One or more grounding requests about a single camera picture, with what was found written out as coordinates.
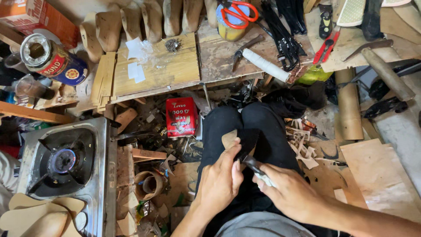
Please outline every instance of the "orange scissors handle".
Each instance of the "orange scissors handle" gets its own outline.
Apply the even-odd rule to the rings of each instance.
[[[243,12],[242,10],[240,10],[240,8],[238,7],[238,5],[244,5],[244,6],[249,7],[251,10],[253,10],[253,11],[254,11],[254,15],[255,15],[255,16],[254,16],[253,18],[248,17],[246,14],[244,14],[244,12]],[[245,29],[245,28],[248,26],[248,22],[255,22],[255,21],[259,18],[259,13],[258,13],[257,9],[256,9],[256,8],[255,8],[252,4],[245,3],[245,2],[241,2],[241,1],[232,1],[232,2],[231,2],[231,6],[232,6],[235,10],[237,10],[237,12],[239,13],[239,15],[238,15],[237,13],[233,12],[233,11],[228,10],[227,8],[223,8],[223,9],[221,9],[221,14],[222,14],[222,19],[224,20],[224,22],[225,22],[225,23],[226,23],[229,27],[231,27],[231,28],[233,28],[233,29],[237,29],[237,30],[242,30],[242,29]],[[226,14],[225,14],[225,13],[228,13],[228,14],[230,14],[230,15],[232,15],[232,16],[237,17],[238,19],[240,19],[240,20],[244,21],[244,22],[245,22],[245,24],[244,24],[244,25],[235,25],[235,24],[230,23],[230,22],[227,20],[227,18],[226,18]]]

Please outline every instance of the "hand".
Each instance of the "hand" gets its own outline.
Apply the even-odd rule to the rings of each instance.
[[[320,196],[295,170],[262,164],[260,169],[275,183],[269,187],[264,181],[253,177],[260,191],[266,194],[282,213],[298,222],[317,224],[328,202]]]
[[[240,150],[240,138],[237,137],[213,165],[203,168],[199,191],[190,209],[200,209],[213,218],[231,203],[244,178],[240,161],[233,162]]]

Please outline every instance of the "knee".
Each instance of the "knee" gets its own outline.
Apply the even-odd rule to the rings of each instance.
[[[270,113],[271,108],[266,103],[254,102],[247,105],[242,111],[241,116],[247,118],[249,116],[265,118]]]
[[[237,109],[229,106],[221,106],[213,109],[207,116],[205,120],[209,120],[211,118],[216,119],[230,119],[238,117],[239,113]]]

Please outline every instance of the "gas stove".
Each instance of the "gas stove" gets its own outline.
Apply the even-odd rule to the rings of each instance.
[[[17,192],[83,200],[87,224],[81,234],[115,236],[116,134],[106,118],[28,133]]]

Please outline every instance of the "blue glue can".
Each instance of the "blue glue can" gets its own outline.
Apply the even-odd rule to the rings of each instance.
[[[88,65],[42,34],[28,36],[21,46],[26,67],[66,85],[76,86],[88,75]]]

